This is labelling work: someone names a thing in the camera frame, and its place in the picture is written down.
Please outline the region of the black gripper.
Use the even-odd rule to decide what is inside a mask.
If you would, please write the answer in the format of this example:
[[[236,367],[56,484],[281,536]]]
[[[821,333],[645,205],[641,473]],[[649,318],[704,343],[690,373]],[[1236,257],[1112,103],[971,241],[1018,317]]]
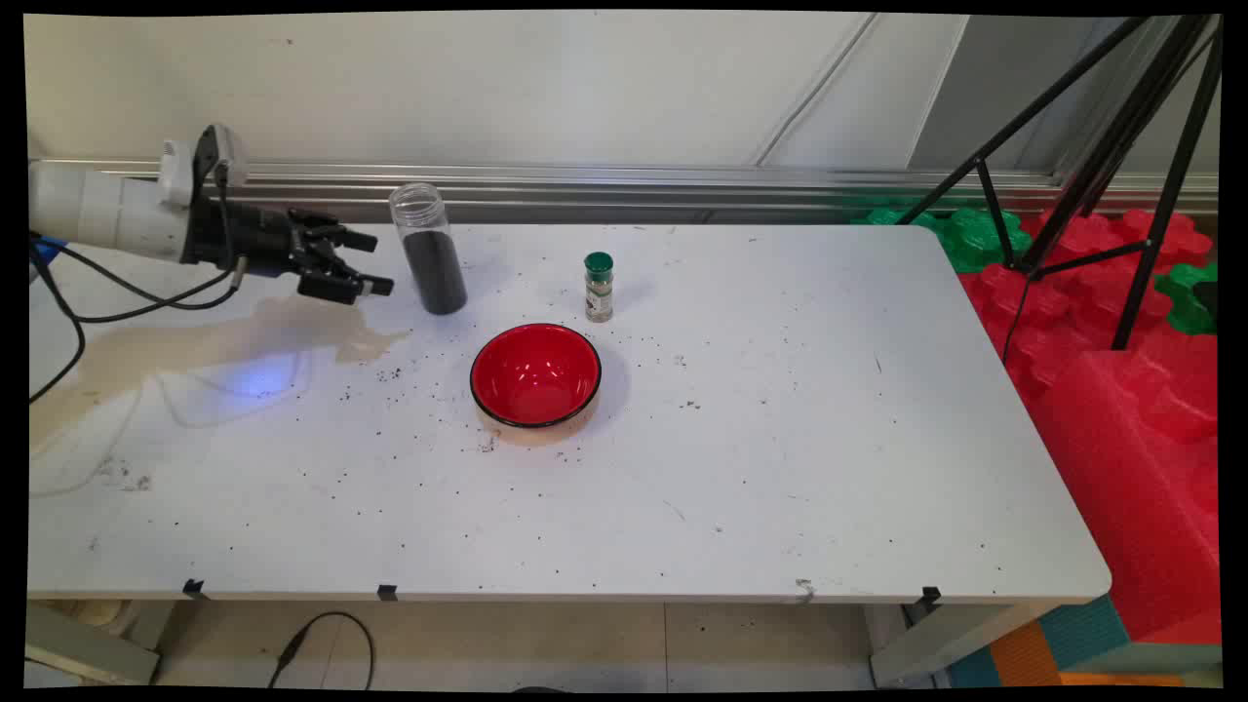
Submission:
[[[290,209],[290,217],[285,217],[232,201],[223,206],[223,214],[216,200],[198,200],[191,206],[183,262],[228,269],[223,235],[230,234],[235,256],[247,260],[247,274],[298,275],[300,296],[351,306],[367,296],[389,296],[394,289],[392,279],[361,274],[342,259],[314,259],[302,266],[295,262],[293,257],[307,256],[318,246],[327,246],[329,252],[344,246],[374,254],[378,237],[356,231],[331,214]]]

